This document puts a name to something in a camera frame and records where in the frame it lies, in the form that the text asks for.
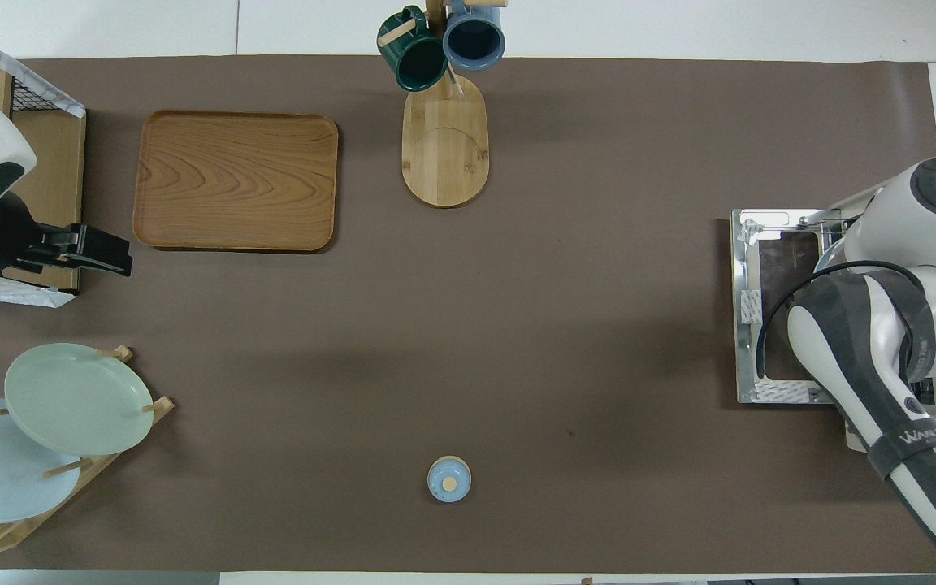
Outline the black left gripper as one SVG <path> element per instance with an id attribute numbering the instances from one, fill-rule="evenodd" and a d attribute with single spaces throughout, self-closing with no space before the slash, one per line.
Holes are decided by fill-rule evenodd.
<path id="1" fill-rule="evenodd" d="M 123 277 L 131 275 L 133 260 L 126 238 L 85 225 L 37 225 L 33 237 L 12 262 L 15 269 L 41 274 L 42 267 L 78 270 L 85 262 Z M 76 249 L 78 257 L 73 256 Z"/>

